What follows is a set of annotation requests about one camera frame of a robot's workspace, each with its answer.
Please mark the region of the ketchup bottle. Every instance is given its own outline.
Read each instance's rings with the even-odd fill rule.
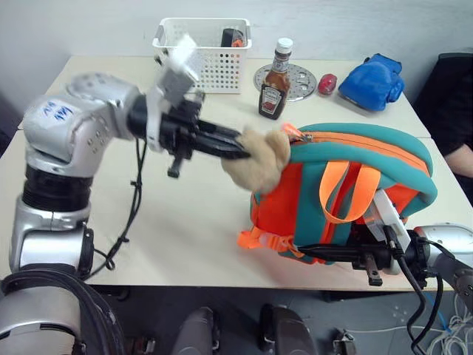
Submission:
[[[266,75],[259,93],[259,114],[277,120],[286,104],[290,82],[287,75],[289,56],[293,42],[289,38],[280,38],[271,71]]]

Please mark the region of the red ball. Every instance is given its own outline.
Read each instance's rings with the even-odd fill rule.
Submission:
[[[335,87],[337,86],[337,77],[334,76],[334,74],[325,74],[322,76],[322,79],[320,79],[319,86],[317,89],[319,89],[319,92],[324,95],[330,95]]]

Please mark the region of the orange backpack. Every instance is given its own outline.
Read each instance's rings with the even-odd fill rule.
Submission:
[[[314,124],[291,142],[290,163],[269,194],[251,196],[254,227],[244,248],[267,247],[305,263],[298,251],[316,243],[347,242],[377,189],[384,189],[406,218],[437,196],[426,147],[404,132],[368,124]]]

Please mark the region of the white basket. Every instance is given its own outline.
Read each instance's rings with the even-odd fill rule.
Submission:
[[[244,47],[221,47],[225,28],[241,31],[245,37]],[[239,93],[246,53],[251,48],[250,22],[243,18],[164,18],[153,39],[153,47],[175,47],[186,33],[197,43],[199,81],[193,90]]]

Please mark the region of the teddy bear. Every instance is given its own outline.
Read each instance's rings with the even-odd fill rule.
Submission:
[[[247,127],[237,140],[251,156],[236,160],[222,159],[223,169],[243,189],[261,194],[273,191],[289,163],[290,144],[287,134],[274,130],[261,135]]]

